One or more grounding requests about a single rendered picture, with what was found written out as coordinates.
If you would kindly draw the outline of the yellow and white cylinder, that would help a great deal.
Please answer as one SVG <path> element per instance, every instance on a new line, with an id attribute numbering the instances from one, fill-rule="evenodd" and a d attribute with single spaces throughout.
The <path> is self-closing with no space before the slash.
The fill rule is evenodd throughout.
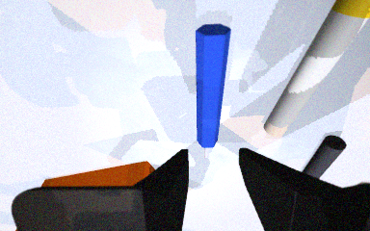
<path id="1" fill-rule="evenodd" d="M 269 135 L 284 135 L 369 17 L 370 0 L 335 0 L 264 123 Z"/>

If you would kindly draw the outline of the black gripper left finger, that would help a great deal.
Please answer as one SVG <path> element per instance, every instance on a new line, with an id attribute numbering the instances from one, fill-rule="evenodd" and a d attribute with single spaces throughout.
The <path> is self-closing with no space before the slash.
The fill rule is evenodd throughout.
<path id="1" fill-rule="evenodd" d="M 12 203 L 17 231 L 182 231 L 189 151 L 133 186 L 33 187 Z"/>

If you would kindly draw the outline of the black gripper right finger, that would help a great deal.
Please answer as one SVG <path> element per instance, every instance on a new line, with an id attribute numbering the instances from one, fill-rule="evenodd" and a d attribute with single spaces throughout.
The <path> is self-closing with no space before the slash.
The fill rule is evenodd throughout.
<path id="1" fill-rule="evenodd" d="M 265 231 L 370 231 L 370 183 L 341 187 L 248 148 L 238 162 Z"/>

